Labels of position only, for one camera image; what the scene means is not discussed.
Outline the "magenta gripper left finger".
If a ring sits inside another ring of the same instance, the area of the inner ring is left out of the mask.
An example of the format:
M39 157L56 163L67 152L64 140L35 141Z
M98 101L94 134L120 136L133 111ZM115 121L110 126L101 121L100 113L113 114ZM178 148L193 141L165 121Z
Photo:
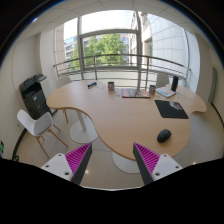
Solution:
M42 166L42 169L79 185L83 179L91 154L92 144L87 143L67 154L56 154Z

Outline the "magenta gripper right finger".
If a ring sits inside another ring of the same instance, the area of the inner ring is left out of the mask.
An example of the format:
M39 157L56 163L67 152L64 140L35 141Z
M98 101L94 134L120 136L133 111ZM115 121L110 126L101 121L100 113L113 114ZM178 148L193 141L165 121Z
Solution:
M138 143L133 144L133 154L145 185L182 169L168 154L158 154Z

